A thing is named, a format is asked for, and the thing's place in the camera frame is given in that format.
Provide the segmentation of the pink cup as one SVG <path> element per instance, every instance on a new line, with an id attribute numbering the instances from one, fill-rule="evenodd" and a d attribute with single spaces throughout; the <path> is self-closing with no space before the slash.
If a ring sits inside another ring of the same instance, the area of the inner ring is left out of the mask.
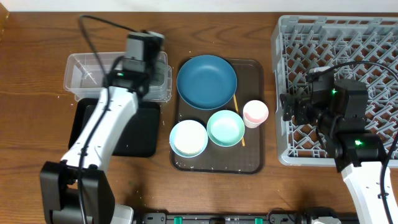
<path id="1" fill-rule="evenodd" d="M 243 121 L 247 128 L 256 128 L 269 116 L 267 105 L 259 100 L 251 100 L 244 105 Z"/>

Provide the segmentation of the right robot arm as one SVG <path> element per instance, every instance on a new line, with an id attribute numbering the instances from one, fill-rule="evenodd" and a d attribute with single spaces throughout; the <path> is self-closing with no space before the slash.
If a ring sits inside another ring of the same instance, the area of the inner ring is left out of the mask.
<path id="1" fill-rule="evenodd" d="M 397 202 L 388 167 L 391 153 L 382 139 L 365 128 L 365 83 L 335 79 L 328 71 L 311 73 L 309 95 L 280 95 L 282 119 L 313 124 L 320 144 L 335 161 L 360 223 L 397 223 Z"/>

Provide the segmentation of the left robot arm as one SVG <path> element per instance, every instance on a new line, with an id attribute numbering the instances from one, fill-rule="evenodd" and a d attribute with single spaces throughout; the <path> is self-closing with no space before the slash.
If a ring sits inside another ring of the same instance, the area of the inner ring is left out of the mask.
<path id="1" fill-rule="evenodd" d="M 46 223 L 132 223 L 134 210 L 116 203 L 107 180 L 124 128 L 149 92 L 164 36 L 131 32 L 127 49 L 104 74 L 96 108 L 60 162 L 46 162 L 40 187 Z"/>

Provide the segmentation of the grey dishwasher rack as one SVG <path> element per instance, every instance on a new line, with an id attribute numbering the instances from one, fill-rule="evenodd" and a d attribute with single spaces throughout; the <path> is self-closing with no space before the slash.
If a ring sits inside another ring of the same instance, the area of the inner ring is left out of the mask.
<path id="1" fill-rule="evenodd" d="M 272 71 L 278 95 L 307 95 L 305 75 L 311 68 L 360 61 L 383 63 L 397 71 L 397 18 L 343 16 L 281 16 L 271 37 Z M 397 134 L 397 80 L 374 65 L 339 68 L 335 78 L 366 84 L 369 98 L 366 129 L 390 149 Z M 282 119 L 275 112 L 277 153 L 286 166 L 330 167 L 334 160 L 321 148 L 315 128 Z"/>

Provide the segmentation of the wooden chopstick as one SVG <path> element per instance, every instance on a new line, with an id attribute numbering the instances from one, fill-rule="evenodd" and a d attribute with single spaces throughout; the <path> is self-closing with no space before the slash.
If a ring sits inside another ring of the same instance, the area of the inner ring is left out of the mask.
<path id="1" fill-rule="evenodd" d="M 242 129 L 243 133 L 242 133 L 242 138 L 241 138 L 241 144 L 242 144 L 243 147 L 245 147 L 246 146 L 246 143 L 245 143 L 245 140 L 244 140 L 245 127 L 244 127 L 243 119 L 242 119 L 241 115 L 239 114 L 239 107 L 238 107 L 238 102 L 237 102 L 237 98 L 236 98 L 235 94 L 233 95 L 233 101 L 234 101 L 234 107 L 235 107 L 235 110 L 236 110 L 236 114 L 239 116 L 240 120 L 242 121 L 242 128 L 241 129 Z"/>

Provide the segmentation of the clear plastic bin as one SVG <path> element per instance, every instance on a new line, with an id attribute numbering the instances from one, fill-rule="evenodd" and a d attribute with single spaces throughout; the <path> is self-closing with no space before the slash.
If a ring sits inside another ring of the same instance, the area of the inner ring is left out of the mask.
<path id="1" fill-rule="evenodd" d="M 63 87 L 75 100 L 98 98 L 103 87 L 103 73 L 95 56 L 90 53 L 71 54 L 67 60 Z M 150 82 L 145 101 L 168 102 L 172 97 L 172 68 L 165 52 L 159 53 L 156 74 Z"/>

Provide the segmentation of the mint green bowl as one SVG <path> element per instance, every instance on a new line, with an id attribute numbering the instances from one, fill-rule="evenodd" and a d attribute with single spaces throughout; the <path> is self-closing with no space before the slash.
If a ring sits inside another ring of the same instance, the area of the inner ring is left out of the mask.
<path id="1" fill-rule="evenodd" d="M 241 142 L 245 125 L 236 112 L 221 110 L 211 115 L 206 130 L 213 143 L 221 147 L 231 147 Z"/>

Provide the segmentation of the brown serving tray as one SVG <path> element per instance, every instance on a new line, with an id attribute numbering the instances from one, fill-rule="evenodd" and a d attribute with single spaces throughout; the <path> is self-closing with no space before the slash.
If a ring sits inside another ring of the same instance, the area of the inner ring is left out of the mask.
<path id="1" fill-rule="evenodd" d="M 248 101 L 264 99 L 263 69 L 255 60 L 228 58 L 227 61 L 237 74 L 236 98 L 241 113 Z M 230 100 L 221 109 L 234 111 L 234 101 Z M 176 169 L 188 172 L 256 174 L 264 167 L 264 126 L 246 128 L 244 140 L 245 147 L 241 143 L 221 147 L 209 140 L 200 155 L 185 158 L 171 152 L 170 161 Z"/>

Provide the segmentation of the dark blue plate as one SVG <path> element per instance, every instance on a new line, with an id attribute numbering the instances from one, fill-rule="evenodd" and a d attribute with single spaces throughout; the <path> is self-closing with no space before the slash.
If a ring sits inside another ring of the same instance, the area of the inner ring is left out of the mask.
<path id="1" fill-rule="evenodd" d="M 232 65 L 215 55 L 187 60 L 178 71 L 177 90 L 187 104 L 199 110 L 213 110 L 227 104 L 238 86 Z"/>

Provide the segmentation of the black plastic tray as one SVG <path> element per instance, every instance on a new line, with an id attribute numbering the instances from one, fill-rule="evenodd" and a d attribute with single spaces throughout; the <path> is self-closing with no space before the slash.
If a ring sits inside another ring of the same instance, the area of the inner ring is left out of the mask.
<path id="1" fill-rule="evenodd" d="M 77 104 L 68 147 L 71 148 L 97 105 L 96 98 L 84 98 Z M 157 147 L 160 105 L 143 101 L 137 113 L 129 120 L 113 154 L 123 157 L 151 157 Z"/>

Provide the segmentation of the light blue bowl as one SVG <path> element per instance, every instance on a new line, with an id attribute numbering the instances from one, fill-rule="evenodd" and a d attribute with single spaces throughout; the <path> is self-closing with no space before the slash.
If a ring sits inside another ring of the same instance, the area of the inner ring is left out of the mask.
<path id="1" fill-rule="evenodd" d="M 178 122 L 169 136 L 170 147 L 178 156 L 192 158 L 200 155 L 207 147 L 208 135 L 205 127 L 194 120 Z"/>

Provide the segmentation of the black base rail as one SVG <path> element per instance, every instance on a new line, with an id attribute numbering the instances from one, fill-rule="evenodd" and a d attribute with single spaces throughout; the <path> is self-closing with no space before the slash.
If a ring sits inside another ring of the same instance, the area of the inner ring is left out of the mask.
<path id="1" fill-rule="evenodd" d="M 295 223 L 294 215 L 187 215 L 165 213 L 143 213 L 132 221 L 133 224 L 288 224 Z"/>

